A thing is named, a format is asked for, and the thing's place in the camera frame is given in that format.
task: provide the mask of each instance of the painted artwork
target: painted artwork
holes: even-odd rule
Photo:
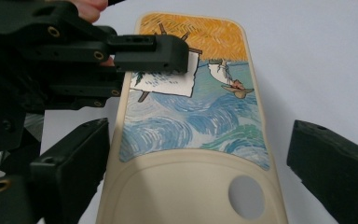
[[[119,157],[201,148],[269,169],[242,30],[231,21],[154,13],[140,34],[176,35],[190,47],[184,75],[133,73]]]

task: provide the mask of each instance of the black bracket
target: black bracket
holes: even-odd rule
[[[287,165],[339,223],[358,223],[356,144],[325,127],[296,120]]]
[[[0,178],[0,224],[75,224],[103,179],[109,153],[107,119],[84,123],[34,160],[31,178]]]
[[[187,72],[188,50],[173,35],[93,26],[69,1],[0,0],[0,136],[10,137],[0,150],[18,145],[25,113],[104,107],[126,71]],[[100,66],[111,56],[115,66]]]

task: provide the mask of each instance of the blue swirling pattern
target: blue swirling pattern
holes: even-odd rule
[[[230,73],[253,88],[247,63],[232,63]],[[167,149],[204,148],[239,156],[267,170],[269,155],[255,93],[238,99],[221,85],[209,74],[207,62],[200,62],[190,98],[150,92],[138,103],[142,92],[132,91],[120,160]]]

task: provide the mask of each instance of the cream plastic tray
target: cream plastic tray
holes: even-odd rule
[[[181,80],[126,74],[97,223],[287,223],[240,26],[156,12],[137,33],[178,35],[195,61]]]

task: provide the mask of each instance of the white surface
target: white surface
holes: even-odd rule
[[[184,95],[191,97],[194,87],[194,79],[199,66],[200,55],[188,53],[188,71],[176,76],[174,73],[145,74],[137,83],[138,76],[131,79],[131,88],[140,91],[154,91],[173,95]]]
[[[168,11],[227,18],[246,31],[289,223],[336,223],[286,165],[295,119],[320,124],[358,144],[358,1],[127,0],[98,21],[132,34],[138,17]],[[42,148],[80,123],[116,117],[106,109],[47,111]],[[93,223],[98,195],[80,223]]]

